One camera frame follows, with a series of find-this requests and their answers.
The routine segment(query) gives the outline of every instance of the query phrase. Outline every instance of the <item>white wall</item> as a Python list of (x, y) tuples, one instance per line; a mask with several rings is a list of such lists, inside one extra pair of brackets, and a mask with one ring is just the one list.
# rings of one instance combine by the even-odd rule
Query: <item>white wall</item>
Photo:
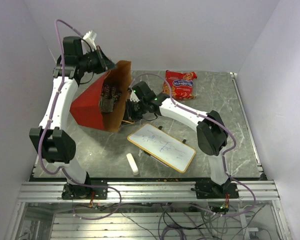
[(0, 240), (36, 158), (29, 130), (48, 106), (53, 67), (25, 3), (0, 0)]
[(281, 0), (238, 73), (256, 147), (300, 240), (300, 0)]
[(97, 31), (104, 53), (135, 70), (236, 73), (278, 1), (25, 0), (55, 57), (52, 26), (60, 18), (82, 33)]

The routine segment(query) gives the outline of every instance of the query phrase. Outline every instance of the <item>candy bag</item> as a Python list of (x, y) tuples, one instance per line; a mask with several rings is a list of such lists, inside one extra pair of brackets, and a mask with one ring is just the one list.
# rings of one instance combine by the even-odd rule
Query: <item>candy bag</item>
[[(196, 96), (192, 94), (194, 79), (196, 78), (197, 75), (194, 71), (181, 73), (167, 70), (165, 72), (165, 79), (168, 81), (172, 89), (172, 97), (176, 100), (189, 100), (196, 98)], [(162, 92), (169, 94), (169, 87), (166, 82), (163, 83)]]

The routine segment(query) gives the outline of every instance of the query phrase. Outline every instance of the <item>tabletop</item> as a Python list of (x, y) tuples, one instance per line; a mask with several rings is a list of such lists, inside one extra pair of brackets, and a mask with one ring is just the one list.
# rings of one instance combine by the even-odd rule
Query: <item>tabletop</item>
[[(165, 77), (165, 71), (132, 71), (132, 77), (144, 73), (159, 74)], [(258, 178), (257, 157), (252, 146), (251, 137), (243, 115), (243, 110), (230, 73), (196, 71), (197, 79), (193, 83), (193, 93), (196, 99), (181, 101), (193, 109), (210, 112), (217, 111), (224, 125), (233, 133), (237, 147), (226, 153), (225, 159), (228, 171), (237, 178)], [(90, 79), (85, 76), (82, 81)], [(77, 98), (100, 75), (93, 78), (91, 83), (81, 85)], [(143, 75), (136, 82), (145, 81), (149, 87), (159, 94), (162, 91), (163, 80), (153, 75)], [(147, 120), (154, 119), (153, 114), (144, 116)], [(198, 147), (197, 133), (180, 122), (159, 116), (153, 121), (141, 120), (138, 123), (122, 125), (118, 132), (106, 132), (80, 126), (71, 114), (68, 116), (66, 132), (76, 142), (75, 157), (80, 165), (94, 178), (205, 178), (210, 177), (208, 156)], [(161, 164), (159, 161), (141, 152), (140, 149), (127, 140), (128, 135), (135, 132), (142, 125), (150, 123), (156, 127), (162, 126), (162, 131), (182, 141), (196, 150), (192, 162), (184, 173)], [(228, 137), (227, 148), (233, 145)], [(139, 175), (134, 176), (126, 155), (131, 153), (139, 169)], [(55, 169), (51, 164), (45, 165), (49, 170)], [(63, 178), (61, 172), (48, 175), (40, 165), (34, 169), (35, 178)]]

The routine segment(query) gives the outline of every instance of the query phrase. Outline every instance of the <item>whiteboard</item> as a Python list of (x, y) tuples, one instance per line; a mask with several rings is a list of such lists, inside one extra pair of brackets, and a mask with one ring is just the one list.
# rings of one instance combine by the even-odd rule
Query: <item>whiteboard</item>
[(151, 124), (145, 124), (127, 139), (169, 167), (184, 173), (196, 150)]

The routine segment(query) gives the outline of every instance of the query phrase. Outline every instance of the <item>logo on bag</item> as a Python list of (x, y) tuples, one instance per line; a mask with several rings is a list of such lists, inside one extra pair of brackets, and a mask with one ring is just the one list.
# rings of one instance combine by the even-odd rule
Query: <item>logo on bag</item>
[(179, 87), (179, 86), (189, 86), (189, 87), (192, 87), (194, 85), (194, 81), (190, 80), (190, 81), (187, 81), (187, 80), (174, 80), (173, 81), (173, 86), (176, 86), (176, 87)]

